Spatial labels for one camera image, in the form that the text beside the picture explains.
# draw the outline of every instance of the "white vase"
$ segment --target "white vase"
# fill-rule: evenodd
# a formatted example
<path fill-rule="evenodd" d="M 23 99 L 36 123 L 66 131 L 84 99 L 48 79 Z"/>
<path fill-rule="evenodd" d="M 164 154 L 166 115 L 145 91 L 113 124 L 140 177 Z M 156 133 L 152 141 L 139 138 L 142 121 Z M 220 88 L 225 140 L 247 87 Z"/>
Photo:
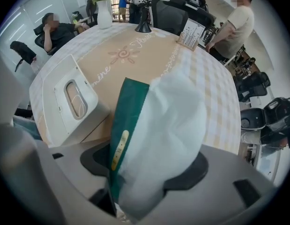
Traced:
<path fill-rule="evenodd" d="M 97 2 L 98 6 L 98 26 L 100 29 L 107 29 L 112 26 L 112 15 L 108 10 L 107 0 Z"/>

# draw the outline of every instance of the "man in beige t-shirt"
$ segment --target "man in beige t-shirt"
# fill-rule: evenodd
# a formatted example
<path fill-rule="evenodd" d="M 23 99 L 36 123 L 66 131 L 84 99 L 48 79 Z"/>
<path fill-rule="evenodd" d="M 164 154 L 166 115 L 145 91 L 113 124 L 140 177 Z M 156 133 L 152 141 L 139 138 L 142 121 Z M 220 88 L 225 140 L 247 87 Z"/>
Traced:
<path fill-rule="evenodd" d="M 206 45 L 218 61 L 232 58 L 250 36 L 254 27 L 254 14 L 250 8 L 252 0 L 232 0 L 238 7 L 230 14 L 218 34 Z"/>

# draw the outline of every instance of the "tissue package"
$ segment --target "tissue package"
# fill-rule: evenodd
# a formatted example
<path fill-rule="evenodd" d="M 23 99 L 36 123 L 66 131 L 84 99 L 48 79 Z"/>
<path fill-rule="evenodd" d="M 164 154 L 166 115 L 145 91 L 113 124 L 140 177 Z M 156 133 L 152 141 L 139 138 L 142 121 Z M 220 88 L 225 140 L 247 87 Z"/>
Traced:
<path fill-rule="evenodd" d="M 164 182 L 179 176 L 196 159 L 207 119 L 204 101 L 179 70 L 153 80 L 147 91 L 140 91 L 142 99 L 135 95 L 134 104 L 126 104 L 129 112 L 122 111 L 128 115 L 122 116 L 122 128 L 113 126 L 110 159 L 112 194 L 134 221 L 162 200 Z"/>

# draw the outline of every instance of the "table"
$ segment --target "table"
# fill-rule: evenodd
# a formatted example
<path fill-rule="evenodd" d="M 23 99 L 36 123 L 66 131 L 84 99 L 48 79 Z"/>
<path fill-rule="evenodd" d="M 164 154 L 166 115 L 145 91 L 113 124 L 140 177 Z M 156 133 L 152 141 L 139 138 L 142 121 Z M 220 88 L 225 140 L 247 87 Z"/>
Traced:
<path fill-rule="evenodd" d="M 110 135 L 113 112 L 126 76 L 150 83 L 178 67 L 189 76 L 206 104 L 208 121 L 203 143 L 237 154 L 240 109 L 230 72 L 203 49 L 197 47 L 192 52 L 177 44 L 176 35 L 156 28 L 149 34 L 136 33 L 135 26 L 113 23 L 105 30 L 95 26 L 69 41 L 47 61 L 30 87 L 31 108 L 43 140 L 49 143 L 42 107 L 43 80 L 63 58 L 72 54 L 112 111 L 84 141 Z"/>

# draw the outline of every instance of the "black fisheye border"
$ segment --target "black fisheye border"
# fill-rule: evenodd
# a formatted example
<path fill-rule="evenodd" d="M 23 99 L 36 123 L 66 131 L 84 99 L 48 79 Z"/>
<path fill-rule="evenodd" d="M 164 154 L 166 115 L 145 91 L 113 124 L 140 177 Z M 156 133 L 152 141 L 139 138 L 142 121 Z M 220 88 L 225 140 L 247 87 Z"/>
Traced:
<path fill-rule="evenodd" d="M 0 0 L 0 24 L 4 20 L 6 14 L 17 0 Z M 268 0 L 273 8 L 277 11 L 282 22 L 290 35 L 290 0 Z M 290 171 L 285 178 L 284 183 L 266 206 L 266 208 L 250 223 L 261 224 L 267 221 L 275 222 L 275 218 L 279 219 L 279 223 L 287 223 L 290 221 Z M 4 223 L 17 222 L 27 224 L 42 224 L 37 221 L 30 213 L 25 210 L 19 201 L 11 194 L 6 184 L 0 176 L 0 221 Z"/>

